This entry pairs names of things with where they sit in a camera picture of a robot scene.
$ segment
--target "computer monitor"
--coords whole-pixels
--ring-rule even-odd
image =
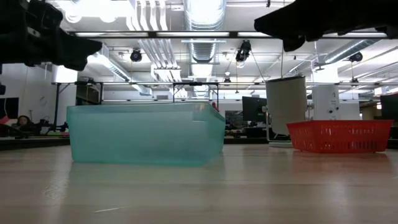
[[[398,94],[382,95],[380,102],[382,118],[398,121]]]
[[[258,97],[242,97],[243,120],[245,121],[266,121],[266,114],[262,107],[267,106],[267,99]]]

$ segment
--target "plastic storage container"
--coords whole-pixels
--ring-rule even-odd
[[[319,153],[382,152],[392,121],[306,121],[288,124],[295,149]]]
[[[71,106],[76,162],[198,166],[223,148],[225,119],[208,103]]]

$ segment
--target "teal plastic bin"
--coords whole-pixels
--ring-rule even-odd
[[[198,166],[223,148],[225,119],[208,103],[71,106],[76,162]]]

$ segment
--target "table surface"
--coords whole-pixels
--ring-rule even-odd
[[[68,146],[0,152],[1,223],[398,223],[398,151],[228,145],[203,167],[79,164]]]

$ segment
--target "red mesh basket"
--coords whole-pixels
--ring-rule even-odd
[[[382,152],[393,121],[306,121],[288,124],[295,149],[319,153]]]

